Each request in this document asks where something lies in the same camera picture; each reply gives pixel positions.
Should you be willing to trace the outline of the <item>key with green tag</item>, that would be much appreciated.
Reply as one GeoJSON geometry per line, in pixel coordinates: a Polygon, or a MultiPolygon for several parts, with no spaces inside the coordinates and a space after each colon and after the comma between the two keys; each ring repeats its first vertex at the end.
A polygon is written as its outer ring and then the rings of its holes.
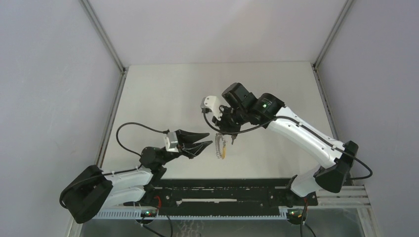
{"type": "Polygon", "coordinates": [[[234,144],[236,137],[237,137],[236,135],[231,135],[231,145],[234,144]]]}

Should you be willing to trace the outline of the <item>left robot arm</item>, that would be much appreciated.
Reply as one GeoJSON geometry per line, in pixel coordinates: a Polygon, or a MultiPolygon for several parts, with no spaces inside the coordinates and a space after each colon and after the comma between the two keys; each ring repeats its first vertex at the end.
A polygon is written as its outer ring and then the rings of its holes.
{"type": "Polygon", "coordinates": [[[184,130],[165,132],[162,148],[145,147],[140,164],[121,171],[104,171],[97,165],[88,166],[60,194],[59,203],[78,224],[95,217],[103,209],[126,202],[148,206],[154,201],[153,183],[166,173],[168,162],[180,156],[193,159],[212,144],[209,133],[184,130]]]}

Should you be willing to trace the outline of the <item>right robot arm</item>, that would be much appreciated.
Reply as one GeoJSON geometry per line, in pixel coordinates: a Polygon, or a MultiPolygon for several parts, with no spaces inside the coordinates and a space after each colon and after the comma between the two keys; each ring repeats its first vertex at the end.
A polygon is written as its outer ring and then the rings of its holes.
{"type": "Polygon", "coordinates": [[[243,133],[242,125],[253,129],[263,127],[288,138],[310,154],[319,167],[296,175],[286,191],[286,201],[299,205],[305,197],[323,189],[339,193],[353,167],[359,146],[353,141],[334,139],[297,116],[290,107],[270,93],[255,97],[241,83],[231,84],[222,93],[227,105],[216,96],[203,98],[204,113],[212,112],[214,130],[236,137],[243,133]]]}

